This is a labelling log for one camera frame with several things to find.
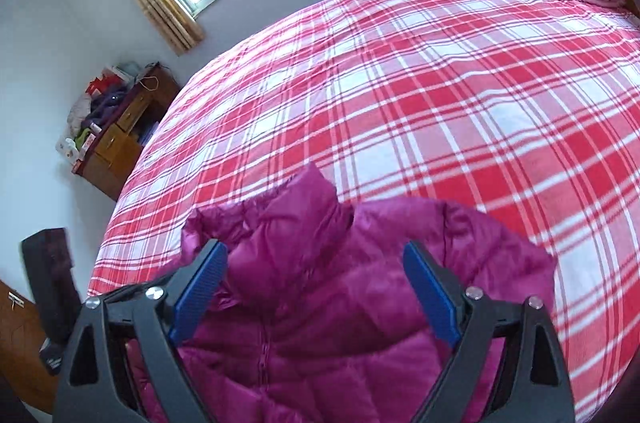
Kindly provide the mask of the magenta puffer jacket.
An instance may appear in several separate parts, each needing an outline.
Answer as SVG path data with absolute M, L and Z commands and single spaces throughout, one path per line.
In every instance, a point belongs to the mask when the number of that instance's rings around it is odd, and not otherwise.
M 356 205 L 308 166 L 186 218 L 175 266 L 216 239 L 226 279 L 179 355 L 221 422 L 407 422 L 447 358 L 401 264 L 418 241 L 493 299 L 554 299 L 555 258 L 477 210 L 398 196 Z

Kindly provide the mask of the wooden door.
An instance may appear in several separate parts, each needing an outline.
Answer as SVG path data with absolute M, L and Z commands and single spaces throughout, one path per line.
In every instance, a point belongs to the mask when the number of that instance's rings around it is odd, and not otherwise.
M 1 283 L 1 374 L 21 401 L 52 414 L 58 378 L 50 375 L 39 358 L 46 336 L 36 306 L 24 299 L 25 307 L 11 309 L 8 293 L 23 296 Z

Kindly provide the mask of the wooden desk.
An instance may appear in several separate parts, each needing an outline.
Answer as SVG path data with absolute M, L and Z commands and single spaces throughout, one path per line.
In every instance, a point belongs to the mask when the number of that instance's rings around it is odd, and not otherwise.
M 93 134 L 72 173 L 117 200 L 144 146 L 181 90 L 171 71 L 153 63 Z

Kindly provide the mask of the clutter pile on desk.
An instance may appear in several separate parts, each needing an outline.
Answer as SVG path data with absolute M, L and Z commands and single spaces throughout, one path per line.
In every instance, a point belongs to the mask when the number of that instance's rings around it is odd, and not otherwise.
M 106 126 L 114 122 L 117 110 L 132 93 L 160 89 L 157 76 L 141 71 L 131 75 L 118 66 L 104 68 L 75 101 L 66 117 L 62 135 L 55 149 L 72 167 L 77 167 L 89 152 L 90 144 Z

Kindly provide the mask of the red plaid bed sheet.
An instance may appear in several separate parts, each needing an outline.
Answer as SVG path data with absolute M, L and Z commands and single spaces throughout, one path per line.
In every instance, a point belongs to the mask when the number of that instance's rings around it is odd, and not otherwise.
M 171 103 L 88 291 L 148 279 L 191 210 L 318 166 L 347 201 L 473 206 L 558 258 L 554 320 L 586 421 L 639 345 L 639 22 L 574 0 L 324 0 Z

